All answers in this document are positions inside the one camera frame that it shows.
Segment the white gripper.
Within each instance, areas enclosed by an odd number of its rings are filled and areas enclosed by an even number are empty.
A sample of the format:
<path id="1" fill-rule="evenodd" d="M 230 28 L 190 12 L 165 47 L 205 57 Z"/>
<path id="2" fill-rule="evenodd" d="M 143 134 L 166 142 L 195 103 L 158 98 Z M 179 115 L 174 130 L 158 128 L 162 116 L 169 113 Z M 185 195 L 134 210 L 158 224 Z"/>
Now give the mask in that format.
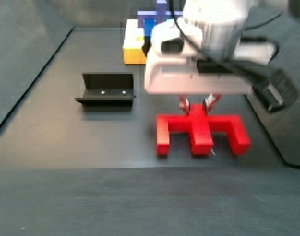
<path id="1" fill-rule="evenodd" d="M 241 36 L 241 26 L 217 25 L 214 41 L 208 41 L 205 31 L 177 18 L 153 27 L 145 68 L 145 90 L 150 94 L 210 94 L 203 107 L 210 111 L 220 94 L 248 94 L 250 83 L 222 69 L 197 62 L 206 59 L 198 49 L 222 59 L 238 59 L 266 65 L 276 54 L 276 45 L 268 41 Z M 179 108 L 187 112 L 190 102 L 179 96 Z"/>

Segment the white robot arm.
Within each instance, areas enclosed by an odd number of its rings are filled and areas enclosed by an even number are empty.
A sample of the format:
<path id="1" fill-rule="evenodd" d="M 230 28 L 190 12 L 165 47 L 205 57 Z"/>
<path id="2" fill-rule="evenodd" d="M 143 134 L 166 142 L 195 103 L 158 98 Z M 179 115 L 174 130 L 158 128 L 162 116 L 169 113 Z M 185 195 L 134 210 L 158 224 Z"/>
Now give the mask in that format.
<path id="1" fill-rule="evenodd" d="M 274 90 L 265 74 L 276 45 L 242 36 L 252 0 L 186 0 L 182 14 L 153 27 L 145 90 L 187 97 L 208 96 L 212 107 L 224 95 L 264 95 Z"/>

